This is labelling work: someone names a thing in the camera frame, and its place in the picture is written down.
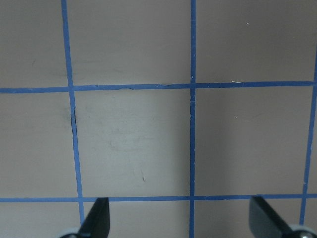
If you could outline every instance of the horizontal blue line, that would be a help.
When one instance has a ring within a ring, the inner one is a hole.
[[[241,82],[241,83],[180,83],[180,84],[123,84],[123,85],[82,85],[48,88],[0,88],[0,93],[59,93],[69,91],[99,90],[149,90],[149,89],[203,89],[203,88],[256,88],[256,87],[307,87],[317,85],[312,81]]]
[[[302,198],[300,194],[257,194],[265,199],[296,199]],[[218,200],[248,200],[249,195],[223,195],[223,196],[194,196],[195,201],[218,201]],[[317,193],[305,195],[306,198],[317,198]],[[1,202],[94,202],[96,197],[31,197],[31,198],[0,198]],[[190,196],[155,196],[155,197],[110,197],[110,202],[139,202],[139,201],[190,201]]]

